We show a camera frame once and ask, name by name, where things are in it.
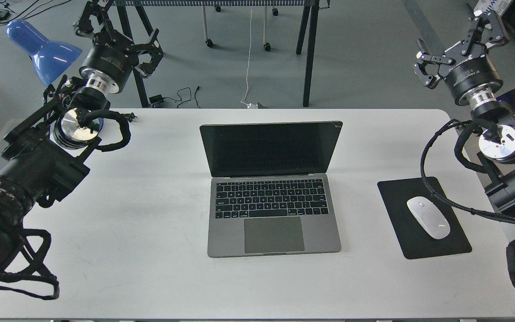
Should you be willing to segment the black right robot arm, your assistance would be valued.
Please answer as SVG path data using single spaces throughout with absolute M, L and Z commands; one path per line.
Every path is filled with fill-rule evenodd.
M 445 82 L 458 106 L 470 106 L 471 119 L 452 120 L 445 129 L 461 127 L 454 154 L 467 169 L 488 175 L 485 194 L 498 212 L 467 208 L 484 218 L 515 224 L 515 89 L 496 96 L 503 80 L 489 51 L 504 46 L 509 37 L 501 17 L 494 11 L 477 12 L 471 18 L 466 37 L 441 55 L 432 55 L 423 41 L 414 73 L 423 86 L 434 89 Z

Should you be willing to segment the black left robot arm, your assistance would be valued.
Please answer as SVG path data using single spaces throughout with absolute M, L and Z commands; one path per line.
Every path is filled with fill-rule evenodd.
M 20 293 L 43 300 L 59 297 L 57 277 L 43 263 L 51 235 L 27 229 L 23 218 L 38 204 L 49 208 L 63 200 L 88 175 L 84 165 L 94 151 L 111 152 L 131 140 L 133 113 L 110 109 L 108 94 L 120 93 L 131 75 L 139 89 L 164 53 L 144 10 L 148 0 L 97 0 L 86 3 L 74 31 L 92 40 L 80 77 L 70 79 L 66 69 L 80 48 L 50 41 L 25 20 L 7 24 L 7 35 L 34 63 L 47 86 L 39 110 L 4 138 L 7 163 L 0 169 L 0 291 L 8 283 L 33 281 L 52 286 L 51 295 Z

